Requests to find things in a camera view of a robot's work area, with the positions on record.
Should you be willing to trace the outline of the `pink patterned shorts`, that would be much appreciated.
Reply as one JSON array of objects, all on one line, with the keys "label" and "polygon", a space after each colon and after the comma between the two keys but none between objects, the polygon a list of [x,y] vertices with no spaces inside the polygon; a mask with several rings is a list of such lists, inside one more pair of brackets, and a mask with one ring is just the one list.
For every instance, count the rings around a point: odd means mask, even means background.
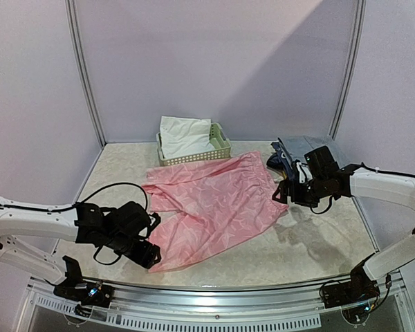
[{"label": "pink patterned shorts", "polygon": [[166,212],[152,232],[159,273],[192,266],[253,239],[288,211],[273,200],[276,184],[259,151],[147,170],[153,212]]}]

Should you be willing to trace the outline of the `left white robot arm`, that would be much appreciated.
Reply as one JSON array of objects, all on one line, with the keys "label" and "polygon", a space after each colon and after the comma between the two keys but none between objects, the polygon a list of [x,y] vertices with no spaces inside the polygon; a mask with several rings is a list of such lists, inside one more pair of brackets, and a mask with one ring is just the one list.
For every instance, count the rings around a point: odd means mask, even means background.
[{"label": "left white robot arm", "polygon": [[89,285],[78,261],[44,252],[18,240],[19,235],[91,244],[97,251],[108,248],[118,258],[150,269],[161,261],[160,248],[148,241],[159,224],[156,213],[134,201],[121,207],[100,207],[88,199],[70,205],[37,205],[0,196],[0,262],[60,285],[74,300],[82,300]]}]

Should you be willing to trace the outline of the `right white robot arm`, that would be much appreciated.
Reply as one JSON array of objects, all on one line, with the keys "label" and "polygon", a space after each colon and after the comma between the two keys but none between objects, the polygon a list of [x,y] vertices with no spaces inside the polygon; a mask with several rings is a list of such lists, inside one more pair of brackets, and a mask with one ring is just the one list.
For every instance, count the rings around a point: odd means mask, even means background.
[{"label": "right white robot arm", "polygon": [[[415,173],[387,171],[364,163],[340,166],[327,146],[301,159],[293,158],[281,142],[273,143],[273,148],[267,166],[285,176],[273,194],[274,201],[301,205],[313,214],[319,214],[317,208],[323,199],[333,203],[350,198],[363,208],[379,249],[351,271],[351,281],[343,291],[349,301],[359,301],[376,280],[415,260]],[[391,212],[374,212],[374,208],[391,208]],[[379,232],[392,212],[410,217],[414,225],[387,239]]]}]

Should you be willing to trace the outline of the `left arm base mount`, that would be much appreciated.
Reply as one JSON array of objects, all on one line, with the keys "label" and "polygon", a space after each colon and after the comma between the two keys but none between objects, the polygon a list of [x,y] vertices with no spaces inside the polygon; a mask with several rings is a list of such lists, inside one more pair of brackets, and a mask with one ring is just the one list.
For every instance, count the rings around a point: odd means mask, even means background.
[{"label": "left arm base mount", "polygon": [[114,287],[101,280],[86,282],[77,260],[68,256],[63,256],[62,259],[66,264],[66,279],[55,285],[53,294],[77,302],[74,313],[81,317],[90,317],[94,306],[109,308],[115,292]]}]

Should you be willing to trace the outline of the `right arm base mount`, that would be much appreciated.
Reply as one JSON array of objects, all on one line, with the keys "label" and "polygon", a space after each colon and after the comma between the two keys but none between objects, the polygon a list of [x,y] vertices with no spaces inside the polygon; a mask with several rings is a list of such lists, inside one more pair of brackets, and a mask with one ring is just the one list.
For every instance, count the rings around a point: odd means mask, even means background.
[{"label": "right arm base mount", "polygon": [[388,298],[392,285],[391,275],[385,276],[387,292],[381,298],[378,282],[361,282],[351,276],[348,282],[329,280],[319,288],[319,296],[325,308],[341,307],[344,320],[353,326],[364,325],[369,316]]}]

